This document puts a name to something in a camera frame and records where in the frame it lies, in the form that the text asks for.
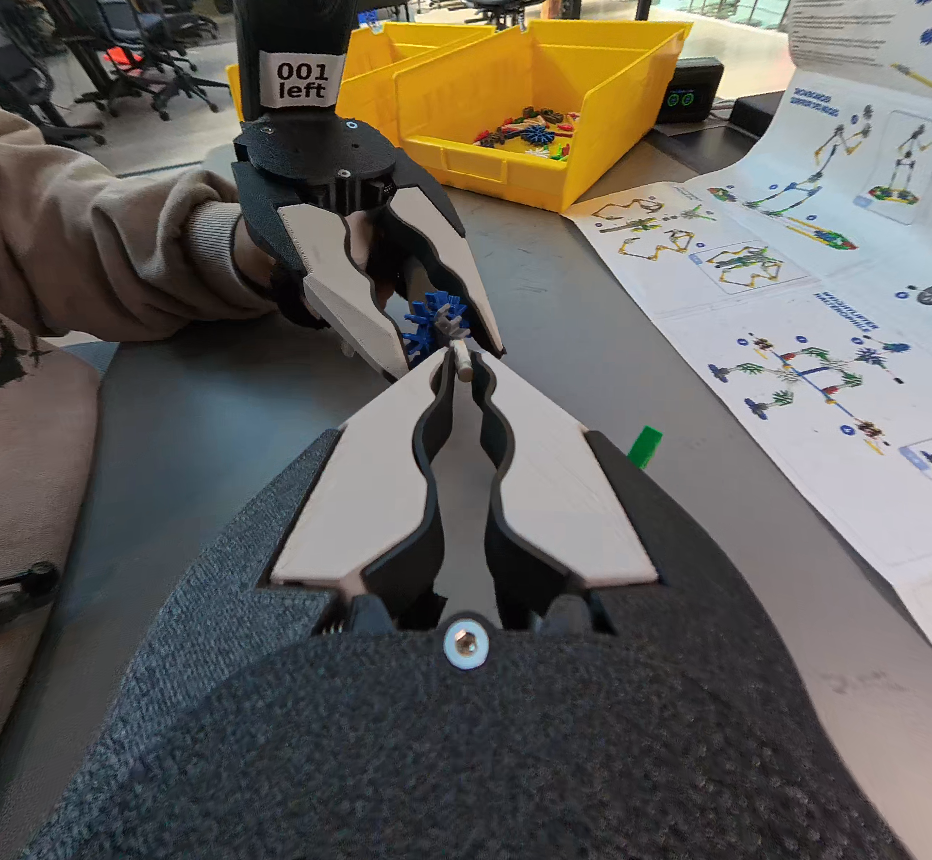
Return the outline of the grey desk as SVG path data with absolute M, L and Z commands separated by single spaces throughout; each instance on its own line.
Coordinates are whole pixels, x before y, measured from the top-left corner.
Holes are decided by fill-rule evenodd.
M 930 644 L 557 214 L 449 188 L 506 362 L 620 448 L 726 551 L 795 659 L 827 733 L 930 858 Z M 125 346 L 100 388 L 96 465 L 36 669 L 2 741 L 16 858 L 95 740 L 128 660 L 201 547 L 384 382 L 277 316 Z

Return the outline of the printed instruction sheet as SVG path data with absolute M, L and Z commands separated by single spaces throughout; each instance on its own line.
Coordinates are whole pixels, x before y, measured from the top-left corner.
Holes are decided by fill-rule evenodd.
M 930 0 L 790 0 L 739 161 L 566 217 L 931 636 Z

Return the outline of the yellow plastic bin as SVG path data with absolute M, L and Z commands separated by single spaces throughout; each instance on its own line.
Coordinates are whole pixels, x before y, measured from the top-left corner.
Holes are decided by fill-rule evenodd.
M 388 22 L 350 31 L 285 14 L 239 18 L 239 156 L 354 156 L 399 144 L 395 85 L 407 71 L 490 38 L 488 27 Z
M 541 20 L 395 77 L 402 149 L 442 185 L 561 214 L 655 124 L 691 22 Z M 525 109 L 571 116 L 565 160 L 478 145 Z

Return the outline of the dark flat device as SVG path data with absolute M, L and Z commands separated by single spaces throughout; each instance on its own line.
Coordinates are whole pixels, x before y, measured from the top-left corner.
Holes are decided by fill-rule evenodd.
M 755 140 L 761 139 L 773 122 L 784 95 L 784 90 L 778 90 L 737 98 L 729 114 L 729 125 Z

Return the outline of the pile of toy pieces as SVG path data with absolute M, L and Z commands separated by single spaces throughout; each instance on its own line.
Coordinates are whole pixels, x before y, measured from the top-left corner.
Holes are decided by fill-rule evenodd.
M 531 106 L 521 116 L 508 117 L 495 129 L 479 132 L 472 145 L 566 163 L 580 121 L 577 112 Z

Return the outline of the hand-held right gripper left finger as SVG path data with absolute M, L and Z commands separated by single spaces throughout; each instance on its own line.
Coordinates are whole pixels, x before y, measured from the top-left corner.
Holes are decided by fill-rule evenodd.
M 434 404 L 433 381 L 447 356 L 432 354 L 340 427 L 271 583 L 365 592 L 364 568 L 415 532 L 428 496 L 415 459 L 415 427 Z

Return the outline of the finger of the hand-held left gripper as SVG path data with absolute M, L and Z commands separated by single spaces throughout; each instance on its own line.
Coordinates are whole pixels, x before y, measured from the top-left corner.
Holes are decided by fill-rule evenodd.
M 429 284 L 460 297 L 478 345 L 506 353 L 459 214 L 441 187 L 398 187 L 382 210 L 382 236 L 400 265 L 416 262 Z
M 375 238 L 367 214 L 343 217 L 309 204 L 283 206 L 278 214 L 306 269 L 309 308 L 339 334 L 345 353 L 360 355 L 390 381 L 406 375 L 401 334 L 366 271 Z

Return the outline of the green toy connector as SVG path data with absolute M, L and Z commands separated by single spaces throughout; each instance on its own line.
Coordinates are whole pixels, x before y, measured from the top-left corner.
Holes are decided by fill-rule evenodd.
M 639 470 L 646 470 L 650 461 L 654 458 L 664 434 L 649 425 L 645 425 L 640 433 L 635 437 L 633 445 L 627 452 L 629 461 Z

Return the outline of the blue toy connector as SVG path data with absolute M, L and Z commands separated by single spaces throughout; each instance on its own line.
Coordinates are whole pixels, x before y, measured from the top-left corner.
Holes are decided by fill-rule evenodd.
M 421 364 L 439 349 L 470 338 L 466 312 L 460 296 L 442 291 L 426 292 L 422 300 L 411 302 L 404 319 L 412 324 L 413 330 L 402 333 L 409 367 Z

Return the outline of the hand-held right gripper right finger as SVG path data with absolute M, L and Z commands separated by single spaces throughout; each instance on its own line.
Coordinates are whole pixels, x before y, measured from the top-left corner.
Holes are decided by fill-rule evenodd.
M 484 549 L 503 592 L 658 581 L 588 428 L 503 362 L 472 354 L 480 444 L 492 462 Z

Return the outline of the person's left hand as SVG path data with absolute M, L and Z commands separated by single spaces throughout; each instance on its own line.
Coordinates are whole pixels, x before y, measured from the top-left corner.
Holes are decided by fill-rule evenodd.
M 234 233 L 232 256 L 246 283 L 270 301 L 286 319 L 316 331 L 329 328 L 330 324 L 309 305 L 298 289 L 297 272 L 291 271 L 253 241 L 243 217 L 239 218 Z

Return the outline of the black device with green lights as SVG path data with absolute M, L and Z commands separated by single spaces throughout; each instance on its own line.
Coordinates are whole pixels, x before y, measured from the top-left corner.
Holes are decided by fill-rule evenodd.
M 717 58 L 680 58 L 655 125 L 700 123 L 710 115 L 724 65 Z

